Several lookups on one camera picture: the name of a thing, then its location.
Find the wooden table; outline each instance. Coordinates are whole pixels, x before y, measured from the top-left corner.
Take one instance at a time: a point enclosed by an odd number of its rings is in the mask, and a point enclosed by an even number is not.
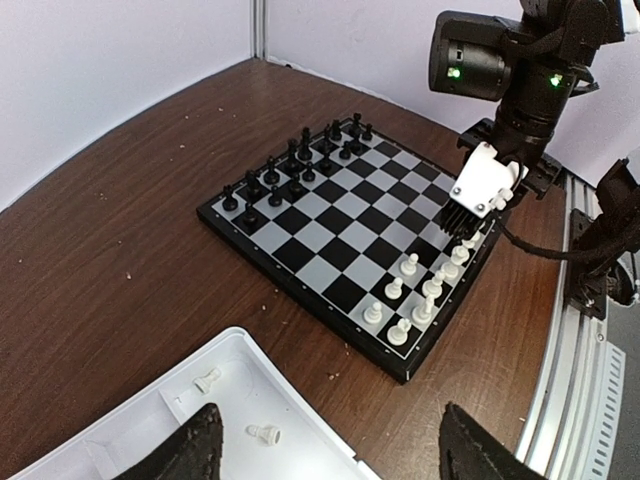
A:
[[[108,133],[0,215],[1,478],[230,325],[246,328],[383,478],[438,477],[437,432],[449,401],[515,447],[547,338],[556,264],[501,239],[436,348],[400,386],[196,218],[196,206],[282,151],[301,126],[317,131],[354,111],[460,170],[454,132],[250,60]],[[528,198],[510,227],[557,248],[563,201],[560,190]]]

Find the white pawn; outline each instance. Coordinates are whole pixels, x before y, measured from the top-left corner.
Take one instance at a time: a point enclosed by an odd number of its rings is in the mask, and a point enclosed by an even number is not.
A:
[[[389,300],[397,300],[402,295],[402,279],[396,277],[389,285],[384,287],[384,294]]]
[[[431,313],[435,300],[429,296],[420,305],[413,308],[411,311],[411,318],[416,325],[425,326],[431,323]]]
[[[387,340],[391,345],[398,347],[409,338],[409,330],[411,330],[411,322],[406,318],[401,318],[398,324],[391,327],[387,332]]]
[[[363,314],[364,321],[369,325],[375,325],[382,319],[382,304],[380,302],[373,302],[373,305],[368,307]]]
[[[407,258],[404,262],[400,264],[400,273],[402,273],[407,277],[410,277],[411,275],[416,273],[416,270],[418,269],[416,267],[417,264],[418,264],[418,254],[412,253],[411,255],[409,255],[409,258]]]
[[[431,280],[427,280],[422,284],[422,295],[425,297],[433,297],[435,300],[442,295],[442,282],[444,282],[445,274],[442,270],[438,270]]]

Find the green led light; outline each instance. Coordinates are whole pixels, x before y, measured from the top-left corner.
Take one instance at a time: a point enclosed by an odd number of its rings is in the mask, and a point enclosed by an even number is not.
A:
[[[449,70],[447,70],[447,77],[449,78],[455,78],[457,80],[461,75],[462,72],[457,67],[450,67]]]
[[[551,85],[558,88],[560,86],[560,83],[562,83],[562,75],[556,73],[553,77],[549,79],[549,82],[551,82]]]

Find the white plastic box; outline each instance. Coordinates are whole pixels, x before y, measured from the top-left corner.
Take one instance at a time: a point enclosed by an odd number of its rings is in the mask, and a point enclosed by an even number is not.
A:
[[[193,383],[214,368],[208,394]],[[11,480],[108,480],[138,463],[205,403],[220,408],[224,480],[379,479],[243,329],[232,327]],[[268,446],[245,431],[280,428]]]

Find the black cable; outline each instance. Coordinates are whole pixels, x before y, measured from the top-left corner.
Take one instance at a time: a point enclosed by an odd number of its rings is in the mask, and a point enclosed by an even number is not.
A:
[[[640,217],[638,217],[629,223],[627,229],[617,239],[608,240],[603,242],[601,246],[589,250],[563,252],[560,250],[539,247],[526,242],[507,229],[505,224],[502,223],[502,220],[498,217],[497,212],[493,211],[491,212],[491,215],[495,221],[495,225],[500,229],[504,236],[507,237],[512,245],[526,253],[546,258],[548,260],[567,260],[573,263],[589,263],[601,258],[617,255],[627,251],[631,245],[637,241],[637,236],[640,233]]]

